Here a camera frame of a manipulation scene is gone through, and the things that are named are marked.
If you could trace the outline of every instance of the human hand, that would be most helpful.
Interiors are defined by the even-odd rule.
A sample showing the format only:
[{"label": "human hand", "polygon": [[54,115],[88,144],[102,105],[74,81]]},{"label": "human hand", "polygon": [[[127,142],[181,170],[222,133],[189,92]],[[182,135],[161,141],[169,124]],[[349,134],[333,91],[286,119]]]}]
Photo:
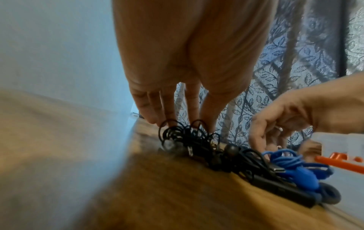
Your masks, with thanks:
[{"label": "human hand", "polygon": [[[364,73],[282,94],[252,118],[249,143],[260,152],[276,151],[294,131],[310,125],[313,132],[362,133]],[[298,152],[320,154],[321,145],[308,140]]]},{"label": "human hand", "polygon": [[[141,115],[158,125],[176,119],[174,92],[183,82],[189,121],[201,119],[213,131],[220,112],[250,84],[277,2],[113,0],[124,71]],[[208,94],[199,112],[201,84]]]}]

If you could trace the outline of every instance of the orange object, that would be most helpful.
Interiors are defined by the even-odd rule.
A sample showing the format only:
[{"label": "orange object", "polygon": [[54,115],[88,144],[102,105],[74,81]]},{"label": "orange object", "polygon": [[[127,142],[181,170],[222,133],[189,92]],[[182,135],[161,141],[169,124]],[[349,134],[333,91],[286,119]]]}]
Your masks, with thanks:
[{"label": "orange object", "polygon": [[355,157],[354,163],[350,163],[348,161],[348,156],[345,153],[332,153],[330,157],[324,157],[324,156],[316,156],[315,161],[327,164],[331,166],[335,166],[341,169],[346,169],[352,172],[357,172],[364,174],[364,164],[360,165],[359,163],[363,162],[363,159],[361,157]]}]

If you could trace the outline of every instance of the white wall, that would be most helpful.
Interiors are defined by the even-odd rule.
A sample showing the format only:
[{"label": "white wall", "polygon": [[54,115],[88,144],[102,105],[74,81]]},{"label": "white wall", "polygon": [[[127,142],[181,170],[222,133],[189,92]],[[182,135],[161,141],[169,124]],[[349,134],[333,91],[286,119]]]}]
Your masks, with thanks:
[{"label": "white wall", "polygon": [[110,0],[0,0],[0,87],[130,113]]}]

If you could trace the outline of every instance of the curtain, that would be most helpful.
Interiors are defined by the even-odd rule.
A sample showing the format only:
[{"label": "curtain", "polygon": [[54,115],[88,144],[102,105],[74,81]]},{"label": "curtain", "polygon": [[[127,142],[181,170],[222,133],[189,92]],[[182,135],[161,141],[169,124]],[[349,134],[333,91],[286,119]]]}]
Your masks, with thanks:
[{"label": "curtain", "polygon": [[[353,68],[364,68],[363,62],[360,62],[364,59],[364,36],[352,35],[352,41],[341,36],[347,31],[346,22],[355,24],[354,21],[364,21],[364,10],[356,6],[357,10],[346,20],[346,8],[346,0],[280,1],[249,88],[231,101],[219,115],[217,132],[223,142],[248,145],[251,117],[287,90],[335,79],[344,75],[346,69],[342,69],[349,65],[352,67],[348,73]],[[364,27],[351,30],[361,30],[361,34],[364,34]],[[359,49],[362,55],[354,55],[353,49],[356,52]],[[177,86],[175,109],[178,120],[187,124],[184,89],[183,83]],[[206,93],[207,90],[201,87],[200,102]],[[288,146],[297,149],[311,133],[312,128],[293,133],[288,138]]]}]

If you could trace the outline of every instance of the wooden surface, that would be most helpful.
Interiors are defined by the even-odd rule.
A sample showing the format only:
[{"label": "wooden surface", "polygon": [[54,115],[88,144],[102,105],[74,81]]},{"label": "wooden surface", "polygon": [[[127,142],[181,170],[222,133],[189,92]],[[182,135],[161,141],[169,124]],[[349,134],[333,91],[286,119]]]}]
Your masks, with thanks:
[{"label": "wooden surface", "polygon": [[0,92],[0,229],[364,229],[158,151],[157,128]]}]

